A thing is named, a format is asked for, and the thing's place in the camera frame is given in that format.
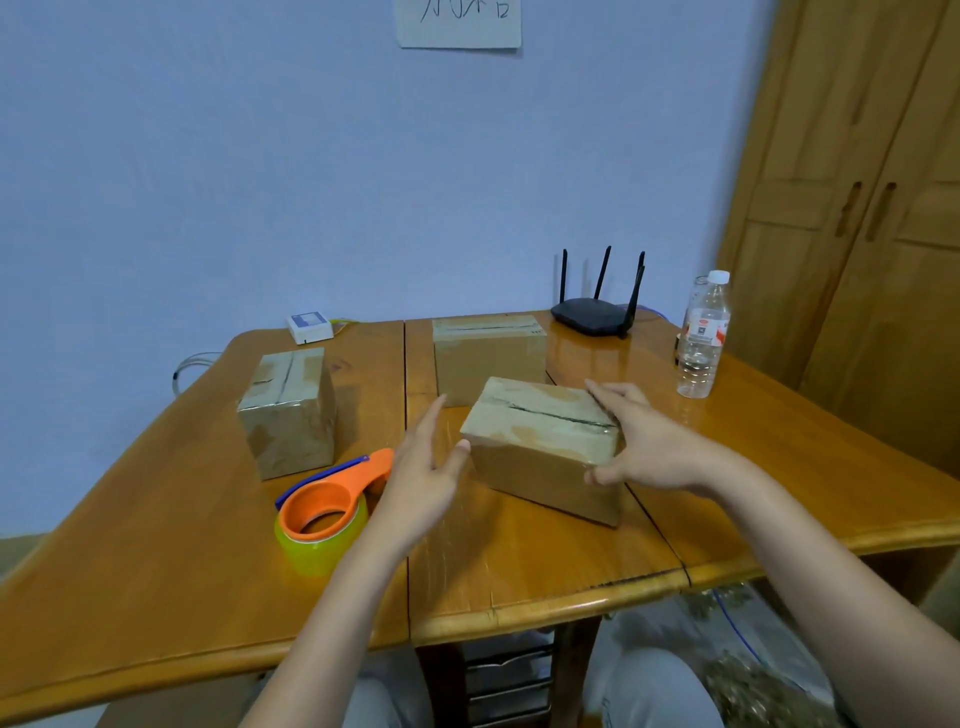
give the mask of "black router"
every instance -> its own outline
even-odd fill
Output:
[[[603,266],[600,268],[600,278],[597,279],[597,289],[592,299],[564,298],[566,292],[566,248],[564,248],[564,266],[560,273],[560,302],[550,309],[550,313],[561,324],[569,326],[575,331],[587,336],[613,336],[621,339],[627,336],[627,331],[634,325],[636,316],[636,295],[640,292],[640,281],[643,280],[643,258],[646,251],[640,254],[640,262],[636,265],[636,282],[634,292],[630,296],[630,304],[624,311],[614,303],[600,300],[600,286],[603,285],[604,274],[607,273],[607,261],[610,260],[610,248],[603,256]]]

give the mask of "router antenna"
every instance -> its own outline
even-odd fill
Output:
[[[607,246],[607,251],[604,253],[604,256],[603,256],[603,265],[600,266],[600,278],[597,279],[597,289],[593,292],[593,298],[594,298],[594,299],[599,299],[599,298],[600,298],[600,286],[603,285],[603,277],[604,277],[604,276],[606,275],[606,273],[607,273],[607,261],[610,260],[610,248],[611,248],[611,247],[612,247],[611,245],[608,245],[608,246]]]
[[[634,282],[634,292],[630,295],[630,304],[627,306],[627,312],[623,316],[623,323],[620,325],[619,336],[624,338],[627,335],[627,331],[630,330],[630,327],[634,325],[634,317],[636,316],[636,297],[640,292],[640,282],[643,280],[643,270],[645,266],[643,265],[643,259],[646,257],[647,252],[643,251],[640,253],[640,261],[636,265],[636,281]]]
[[[564,302],[566,293],[566,248],[564,248],[564,265],[560,269],[560,303]]]

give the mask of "person's left arm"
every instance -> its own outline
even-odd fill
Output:
[[[462,440],[433,468],[440,397],[407,432],[370,522],[345,554],[290,653],[242,728],[340,728],[367,651],[373,617],[396,567],[449,507],[469,456]]]

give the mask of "white paper sign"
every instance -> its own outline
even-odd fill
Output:
[[[394,0],[403,48],[519,48],[520,0]]]

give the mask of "cabinet door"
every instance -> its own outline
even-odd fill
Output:
[[[718,256],[729,351],[796,388],[944,3],[785,0]]]
[[[960,476],[960,2],[951,0],[801,392]]]

